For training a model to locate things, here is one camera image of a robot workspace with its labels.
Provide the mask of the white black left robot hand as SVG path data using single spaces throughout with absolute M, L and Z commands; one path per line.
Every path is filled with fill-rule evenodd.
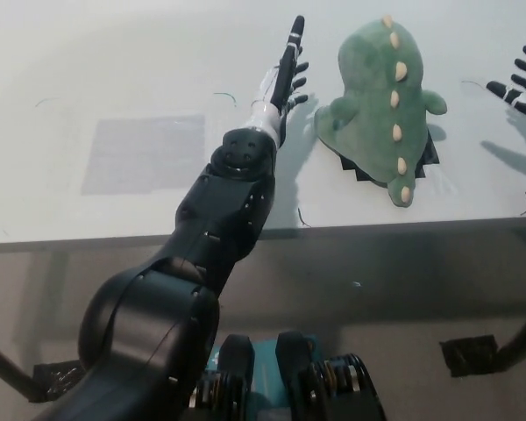
M 244 127 L 264 132 L 280 149 L 286 139 L 286 123 L 290 111 L 308 100 L 307 95 L 295 95 L 307 79 L 299 74 L 309 67 L 308 62 L 298 63 L 302 53 L 302 35 L 305 18 L 295 18 L 285 50 L 279 62 L 267 70 L 252 101 L 252 114 Z

